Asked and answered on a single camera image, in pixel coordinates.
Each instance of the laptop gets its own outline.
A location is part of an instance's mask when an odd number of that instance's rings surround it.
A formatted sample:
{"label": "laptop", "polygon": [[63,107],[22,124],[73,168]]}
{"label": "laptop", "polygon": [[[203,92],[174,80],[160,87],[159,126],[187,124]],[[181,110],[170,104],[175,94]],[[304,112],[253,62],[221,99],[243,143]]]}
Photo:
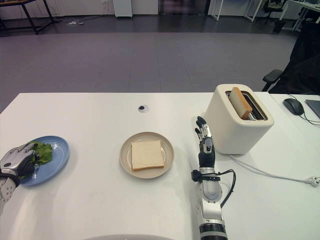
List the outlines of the laptop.
{"label": "laptop", "polygon": [[318,100],[305,100],[305,102],[320,119],[320,101],[318,101]]}

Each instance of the robotic arm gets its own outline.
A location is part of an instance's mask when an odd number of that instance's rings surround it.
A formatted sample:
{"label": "robotic arm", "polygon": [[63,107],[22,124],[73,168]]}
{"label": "robotic arm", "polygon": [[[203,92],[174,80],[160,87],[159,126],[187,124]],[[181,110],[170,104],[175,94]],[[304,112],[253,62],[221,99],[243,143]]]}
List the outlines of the robotic arm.
{"label": "robotic arm", "polygon": [[19,186],[20,176],[32,174],[35,167],[30,163],[38,153],[32,150],[36,143],[24,144],[8,151],[0,160],[0,216],[5,203],[11,198]]}
{"label": "robotic arm", "polygon": [[[231,195],[236,174],[230,169],[225,172],[215,172],[215,148],[212,135],[206,121],[198,116],[195,132],[199,137],[199,170],[193,170],[191,178],[196,183],[197,203],[196,215],[199,224],[201,240],[228,240],[222,207]],[[222,188],[219,184],[220,175],[233,173],[232,187],[221,202]]]}

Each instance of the white toaster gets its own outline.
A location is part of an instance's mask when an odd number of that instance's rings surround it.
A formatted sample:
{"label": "white toaster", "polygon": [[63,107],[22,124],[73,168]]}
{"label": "white toaster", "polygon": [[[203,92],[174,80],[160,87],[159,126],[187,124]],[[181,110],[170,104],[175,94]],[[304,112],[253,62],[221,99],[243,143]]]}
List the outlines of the white toaster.
{"label": "white toaster", "polygon": [[[229,100],[233,87],[238,87],[252,107],[243,120]],[[221,84],[214,91],[205,112],[214,147],[222,154],[246,154],[273,126],[274,119],[256,94],[242,84]]]}

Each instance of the chair armrest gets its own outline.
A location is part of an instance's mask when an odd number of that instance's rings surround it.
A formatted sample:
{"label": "chair armrest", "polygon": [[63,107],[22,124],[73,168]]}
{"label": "chair armrest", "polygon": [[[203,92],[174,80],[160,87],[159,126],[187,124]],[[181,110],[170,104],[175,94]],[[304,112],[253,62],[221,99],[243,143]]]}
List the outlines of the chair armrest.
{"label": "chair armrest", "polygon": [[264,76],[263,81],[268,84],[274,84],[281,76],[283,72],[279,69],[274,69]]}

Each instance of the wall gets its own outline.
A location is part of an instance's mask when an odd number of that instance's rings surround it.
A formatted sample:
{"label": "wall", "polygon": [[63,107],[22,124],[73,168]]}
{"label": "wall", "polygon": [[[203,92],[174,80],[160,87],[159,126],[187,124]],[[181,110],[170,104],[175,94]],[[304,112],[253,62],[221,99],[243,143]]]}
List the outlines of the wall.
{"label": "wall", "polygon": [[[217,0],[215,12],[218,12],[220,0]],[[250,15],[259,3],[259,0],[253,0],[255,6],[251,7]],[[72,15],[100,15],[114,14],[113,0],[108,2],[108,10],[103,9],[101,0],[47,0],[51,8],[51,13],[55,16],[72,16]],[[209,15],[212,13],[212,8],[215,0],[211,0]],[[224,0],[221,15],[243,16],[246,12],[249,0]],[[131,0],[133,14],[158,14],[158,0]],[[37,0],[28,3],[26,7],[32,17],[45,17],[46,11],[42,0]],[[285,18],[296,19],[297,13],[300,12],[300,7],[290,6]],[[18,6],[0,7],[0,16],[2,19],[19,19],[21,12]],[[263,16],[262,11],[258,12],[257,16]],[[271,17],[279,17],[280,13],[272,13]]]}
{"label": "wall", "polygon": [[[54,16],[114,14],[113,0],[108,0],[108,7],[101,0],[46,0]],[[158,14],[158,0],[131,0],[133,14]],[[20,19],[22,7],[8,6],[0,8],[1,19]],[[33,18],[47,16],[42,0],[26,5]]]}

